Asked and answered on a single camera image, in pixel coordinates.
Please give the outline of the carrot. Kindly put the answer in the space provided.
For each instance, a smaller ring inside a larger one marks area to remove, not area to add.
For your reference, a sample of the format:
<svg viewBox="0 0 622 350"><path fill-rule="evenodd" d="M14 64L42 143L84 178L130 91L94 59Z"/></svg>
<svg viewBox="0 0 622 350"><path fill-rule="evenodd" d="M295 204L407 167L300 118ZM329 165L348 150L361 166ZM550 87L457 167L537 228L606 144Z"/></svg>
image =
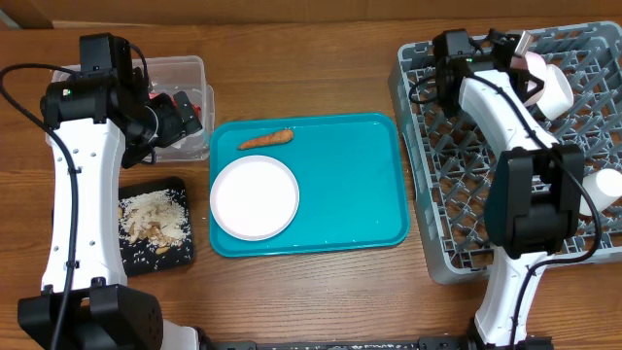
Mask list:
<svg viewBox="0 0 622 350"><path fill-rule="evenodd" d="M250 150L254 148L268 147L273 145L287 144L294 139L294 132L291 129L282 129L270 134L262 135L241 143L238 146L239 151Z"/></svg>

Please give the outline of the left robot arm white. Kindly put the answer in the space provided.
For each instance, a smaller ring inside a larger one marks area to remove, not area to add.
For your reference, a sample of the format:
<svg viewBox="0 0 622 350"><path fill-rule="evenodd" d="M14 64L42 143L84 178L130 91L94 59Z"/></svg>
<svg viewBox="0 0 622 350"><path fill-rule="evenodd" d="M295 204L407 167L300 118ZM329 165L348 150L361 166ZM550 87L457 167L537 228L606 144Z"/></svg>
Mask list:
<svg viewBox="0 0 622 350"><path fill-rule="evenodd" d="M41 101L55 157L52 246L42 292L18 303L45 349L207 349L204 331L165 320L131 289L119 243L119 175L200 128L188 97L150 97L139 80L52 83Z"/></svg>

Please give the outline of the food scraps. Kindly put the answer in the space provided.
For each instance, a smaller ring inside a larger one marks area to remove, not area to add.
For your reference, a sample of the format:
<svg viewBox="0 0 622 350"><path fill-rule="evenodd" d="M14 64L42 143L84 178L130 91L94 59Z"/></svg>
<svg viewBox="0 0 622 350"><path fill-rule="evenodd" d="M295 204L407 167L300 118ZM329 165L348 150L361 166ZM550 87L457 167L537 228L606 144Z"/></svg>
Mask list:
<svg viewBox="0 0 622 350"><path fill-rule="evenodd" d="M146 243L160 255L190 238L188 209L173 190L146 192L120 202L121 241Z"/></svg>

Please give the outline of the red wrapper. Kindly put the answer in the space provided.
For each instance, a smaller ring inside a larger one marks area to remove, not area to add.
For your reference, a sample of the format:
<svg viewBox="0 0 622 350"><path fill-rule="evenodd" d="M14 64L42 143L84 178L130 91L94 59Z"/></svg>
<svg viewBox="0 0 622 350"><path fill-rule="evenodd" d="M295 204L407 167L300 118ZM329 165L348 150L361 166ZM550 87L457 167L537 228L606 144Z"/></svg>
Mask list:
<svg viewBox="0 0 622 350"><path fill-rule="evenodd" d="M154 93L154 92L149 92L149 98L150 99L154 99L155 97L157 97L159 95L159 93ZM201 113L201 107L195 104L191 104L192 108L194 110L194 112L197 114L197 116L200 115Z"/></svg>

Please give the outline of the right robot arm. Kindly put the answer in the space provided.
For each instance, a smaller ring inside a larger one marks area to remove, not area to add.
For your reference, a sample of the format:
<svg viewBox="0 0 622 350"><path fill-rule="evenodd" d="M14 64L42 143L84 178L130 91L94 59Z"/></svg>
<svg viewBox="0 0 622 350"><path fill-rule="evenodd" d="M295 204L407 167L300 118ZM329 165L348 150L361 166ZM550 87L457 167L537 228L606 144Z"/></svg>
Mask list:
<svg viewBox="0 0 622 350"><path fill-rule="evenodd" d="M572 89L558 66L530 51L530 33L492 30L486 40L488 52L463 29L432 41L438 104L469 115L497 162L484 204L494 261L467 345L549 349L548 340L527 340L525 324L543 270L577 230L584 155L530 110L553 121L572 106Z"/></svg>

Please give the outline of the small pink bowl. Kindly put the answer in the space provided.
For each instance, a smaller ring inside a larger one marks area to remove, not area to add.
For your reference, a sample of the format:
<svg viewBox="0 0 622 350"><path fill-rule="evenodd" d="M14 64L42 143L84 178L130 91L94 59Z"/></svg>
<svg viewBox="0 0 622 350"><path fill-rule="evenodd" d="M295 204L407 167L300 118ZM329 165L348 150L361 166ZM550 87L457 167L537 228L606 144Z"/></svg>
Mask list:
<svg viewBox="0 0 622 350"><path fill-rule="evenodd" d="M510 67L519 71L518 95L527 107L538 102L545 88L547 68L544 59L537 53L526 52L522 57L513 57Z"/></svg>

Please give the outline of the white cup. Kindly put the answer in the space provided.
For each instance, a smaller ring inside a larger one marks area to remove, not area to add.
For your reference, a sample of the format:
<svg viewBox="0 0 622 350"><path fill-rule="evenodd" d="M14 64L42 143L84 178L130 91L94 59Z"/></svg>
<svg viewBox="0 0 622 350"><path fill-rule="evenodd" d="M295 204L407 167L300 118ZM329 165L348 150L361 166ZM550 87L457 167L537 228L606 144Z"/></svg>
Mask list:
<svg viewBox="0 0 622 350"><path fill-rule="evenodd" d="M582 185L598 212L603 212L622 194L622 175L615 169L602 169L586 176Z"/></svg>

